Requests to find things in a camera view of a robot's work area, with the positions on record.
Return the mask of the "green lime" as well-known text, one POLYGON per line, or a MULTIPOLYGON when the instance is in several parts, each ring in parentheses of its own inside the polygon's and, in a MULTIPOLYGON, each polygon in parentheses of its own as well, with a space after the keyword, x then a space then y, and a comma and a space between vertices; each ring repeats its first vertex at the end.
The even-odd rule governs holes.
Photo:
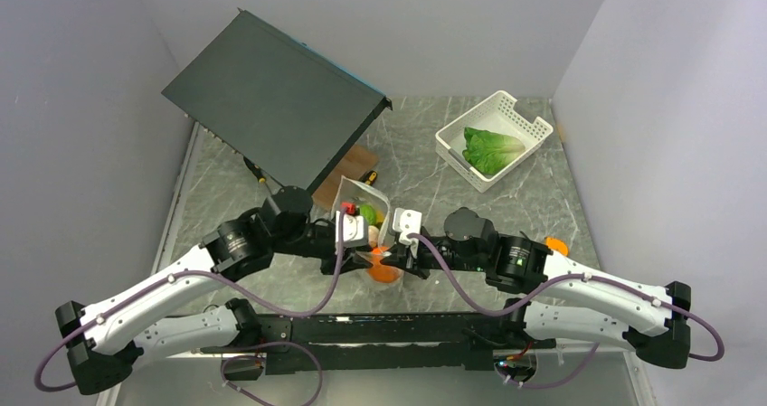
POLYGON ((360 204, 358 206, 359 215, 364 217, 369 225, 376 226, 379 223, 378 211, 371 204, 360 204))

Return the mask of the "clear zip top bag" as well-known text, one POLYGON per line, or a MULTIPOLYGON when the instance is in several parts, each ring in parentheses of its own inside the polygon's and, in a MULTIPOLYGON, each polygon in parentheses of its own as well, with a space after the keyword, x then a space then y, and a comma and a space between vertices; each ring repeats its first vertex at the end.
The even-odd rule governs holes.
MULTIPOLYGON (((347 177, 342 177, 341 185, 339 185, 338 191, 336 193, 336 198, 333 202, 332 208, 330 209, 332 218, 336 222, 339 222, 339 220, 337 219, 337 214, 339 212, 339 206, 341 202, 350 202, 350 203, 354 203, 358 205, 365 204, 365 203, 371 204, 376 209, 376 211, 384 213, 385 219, 383 224, 381 226, 376 226, 380 230, 380 238, 379 238, 378 246, 387 246, 389 249, 391 248, 391 246, 395 243, 395 238, 392 237, 392 235, 390 234, 392 209, 389 203, 389 199, 386 197, 385 194, 381 193, 377 189, 367 184, 349 179, 347 177)), ((341 232, 341 226, 336 226, 336 233, 335 233, 336 240, 338 240, 337 235, 340 232, 341 232)), ((374 248, 376 247, 372 247, 368 245, 366 247, 355 248, 355 249, 357 249, 358 252, 361 252, 362 255, 368 259, 368 254, 374 248)), ((339 271, 339 273, 341 268, 342 256, 338 255, 336 257, 335 271, 339 271)), ((394 282, 392 284, 381 284, 370 279, 366 273, 366 269, 360 269, 358 271, 360 272, 360 277, 367 280, 370 284, 379 284, 381 286, 391 286, 395 283, 394 282)))

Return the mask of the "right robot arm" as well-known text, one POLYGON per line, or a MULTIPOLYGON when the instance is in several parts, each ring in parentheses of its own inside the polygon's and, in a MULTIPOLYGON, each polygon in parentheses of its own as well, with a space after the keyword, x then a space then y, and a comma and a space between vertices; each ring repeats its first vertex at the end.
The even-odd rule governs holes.
POLYGON ((393 214, 396 243, 382 263, 426 279, 433 270, 481 273, 488 286, 512 295, 498 334, 510 347, 527 340, 573 339, 614 345, 640 360, 683 369, 690 358, 687 311, 691 288, 679 281, 652 286, 590 268, 526 236, 498 232, 466 207, 452 212, 441 236, 421 226, 421 213, 393 214))

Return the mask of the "orange tangerine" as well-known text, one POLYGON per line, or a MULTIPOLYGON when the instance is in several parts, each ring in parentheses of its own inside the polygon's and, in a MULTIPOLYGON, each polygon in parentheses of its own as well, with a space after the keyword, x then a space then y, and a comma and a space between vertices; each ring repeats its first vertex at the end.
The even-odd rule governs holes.
POLYGON ((371 267, 366 270, 366 273, 370 279, 381 284, 392 284, 402 277, 399 269, 382 263, 388 250, 387 246, 378 246, 368 254, 371 267))

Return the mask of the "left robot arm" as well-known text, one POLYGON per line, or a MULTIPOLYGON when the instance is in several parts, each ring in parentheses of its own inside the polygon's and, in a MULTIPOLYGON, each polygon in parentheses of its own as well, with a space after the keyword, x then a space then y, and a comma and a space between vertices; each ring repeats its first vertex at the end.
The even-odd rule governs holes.
POLYGON ((263 205, 223 222, 179 260, 98 303, 67 302, 56 309, 72 386, 83 395, 106 391, 142 364, 195 348, 251 350, 262 339, 255 307, 242 292, 224 305, 191 316, 176 310, 219 288, 267 269, 275 254, 314 258, 322 273, 367 267, 354 249, 371 249, 379 213, 343 202, 332 219, 312 219, 311 195, 285 186, 263 205))

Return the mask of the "white plastic basket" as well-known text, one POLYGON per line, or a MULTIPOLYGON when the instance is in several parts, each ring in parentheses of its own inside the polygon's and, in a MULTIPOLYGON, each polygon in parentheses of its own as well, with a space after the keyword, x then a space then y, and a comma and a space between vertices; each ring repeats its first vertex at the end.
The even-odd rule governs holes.
POLYGON ((553 126, 540 116, 533 120, 524 118, 517 112, 516 103, 516 98, 499 90, 453 119, 435 134, 437 154, 481 193, 521 165, 554 132, 553 126), (465 148, 465 127, 516 137, 525 144, 526 151, 498 174, 483 175, 462 156, 465 148))

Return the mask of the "small brown mushroom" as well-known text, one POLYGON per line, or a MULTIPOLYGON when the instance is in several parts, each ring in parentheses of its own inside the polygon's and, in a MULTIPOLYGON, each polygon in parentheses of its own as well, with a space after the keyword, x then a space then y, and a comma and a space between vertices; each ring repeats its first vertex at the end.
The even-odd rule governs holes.
POLYGON ((379 245, 380 230, 376 226, 370 225, 367 228, 367 233, 369 245, 372 247, 377 247, 379 245))

